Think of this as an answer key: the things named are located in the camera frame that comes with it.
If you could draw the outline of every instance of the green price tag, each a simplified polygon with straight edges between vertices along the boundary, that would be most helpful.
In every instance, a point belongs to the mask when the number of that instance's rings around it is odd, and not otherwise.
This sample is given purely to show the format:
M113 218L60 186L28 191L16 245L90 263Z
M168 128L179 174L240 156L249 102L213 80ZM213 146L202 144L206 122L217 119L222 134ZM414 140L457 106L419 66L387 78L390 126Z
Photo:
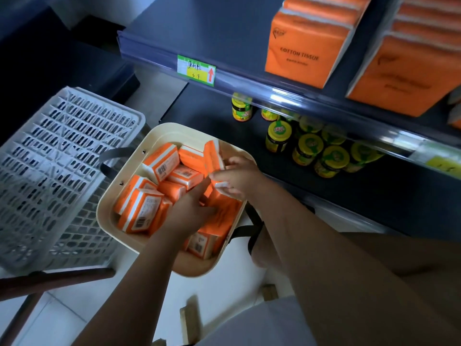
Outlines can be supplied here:
M188 79L214 86L214 78L216 76L216 67L214 65L178 55L177 72Z
M461 165L450 159L442 158L441 156L435 156L429 160L426 165L461 179Z

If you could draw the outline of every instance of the beige basket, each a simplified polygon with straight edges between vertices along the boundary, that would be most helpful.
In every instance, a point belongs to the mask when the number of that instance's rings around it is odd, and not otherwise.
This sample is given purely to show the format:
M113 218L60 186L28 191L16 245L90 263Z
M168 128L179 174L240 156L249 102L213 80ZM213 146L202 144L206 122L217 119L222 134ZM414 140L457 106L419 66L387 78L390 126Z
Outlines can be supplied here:
M96 210L96 218L101 228L127 248L130 248L136 253L141 252L148 240L147 235L142 233L127 234L120 231L117 228L119 216L112 210L116 199L124 188L124 185L127 184L134 174L146 176L143 173L142 168L140 168L142 161L163 144L171 142L178 147L185 144L194 149L203 150L205 143L211 139L214 139L214 137L176 123L164 123L154 127L142 140L141 144L136 148L127 163L115 176L109 188L107 188L106 192L101 197ZM249 153L235 147L234 145L220 141L220 146L224 159L234 155L241 155L254 161L253 157ZM116 155L116 150L112 151L114 152L112 157L121 156ZM226 248L229 239L237 226L240 216L242 215L245 205L246 201L242 204L219 255L212 257L209 260L201 260L188 252L180 251L174 262L173 271L185 277L198 277L209 272L219 261L224 249Z

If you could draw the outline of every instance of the white tile floor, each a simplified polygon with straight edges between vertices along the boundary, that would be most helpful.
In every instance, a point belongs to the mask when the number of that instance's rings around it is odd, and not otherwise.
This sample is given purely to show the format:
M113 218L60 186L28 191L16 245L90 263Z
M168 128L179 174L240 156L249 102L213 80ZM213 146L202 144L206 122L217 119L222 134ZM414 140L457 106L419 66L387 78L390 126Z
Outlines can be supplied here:
M141 87L126 105L144 113L148 125L154 127L181 92L185 82L151 69L137 68L136 75ZM341 217L328 211L320 211L319 215L337 230L354 230ZM247 216L243 216L241 221L249 224ZM251 263L247 242L245 238L234 239L216 267L203 277L187 279L172 273L155 339L166 339L169 345L182 345L179 309L186 305L190 297L198 299L203 331L207 334L223 321L254 305L263 282L275 283L281 297L293 294L286 277L273 271L266 274L265 270ZM14 346L70 345L106 301L136 257L134 252L120 245L112 264L117 270L113 278L44 294ZM23 300L24 297L19 297L0 303L0 333Z

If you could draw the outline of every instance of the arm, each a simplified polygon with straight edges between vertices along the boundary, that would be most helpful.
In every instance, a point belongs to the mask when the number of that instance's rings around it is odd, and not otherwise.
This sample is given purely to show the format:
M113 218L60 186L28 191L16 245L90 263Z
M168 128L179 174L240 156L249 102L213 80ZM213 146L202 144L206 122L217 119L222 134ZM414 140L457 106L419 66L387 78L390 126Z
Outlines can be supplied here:
M176 255L186 238L215 212L199 205L209 184L205 179L173 206L73 346L151 345Z
M459 332L401 279L254 165L211 174L260 212L319 346L459 345Z

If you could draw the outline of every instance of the metal shelf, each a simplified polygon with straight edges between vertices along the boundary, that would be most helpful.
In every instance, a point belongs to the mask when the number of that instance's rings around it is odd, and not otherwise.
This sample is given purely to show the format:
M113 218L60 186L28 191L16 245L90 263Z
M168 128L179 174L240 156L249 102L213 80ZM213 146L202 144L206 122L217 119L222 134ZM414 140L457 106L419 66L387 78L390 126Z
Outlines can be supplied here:
M344 98L388 0L372 0L323 90L264 71L271 21L282 1L156 0L119 33L121 53L170 75L177 75L178 55L197 59L217 68L214 87L207 88L244 94L275 112L317 117L342 127L349 139L378 142L388 154L420 165L437 153L461 165L461 131L446 124L445 99L412 118Z
M324 199L410 236L461 241L461 182L441 173L385 156L357 173L323 179L312 165L291 159L293 146L282 154L266 149L269 122L259 111L238 122L228 97L199 85L188 84L160 122L189 126L246 150L262 172L300 199Z

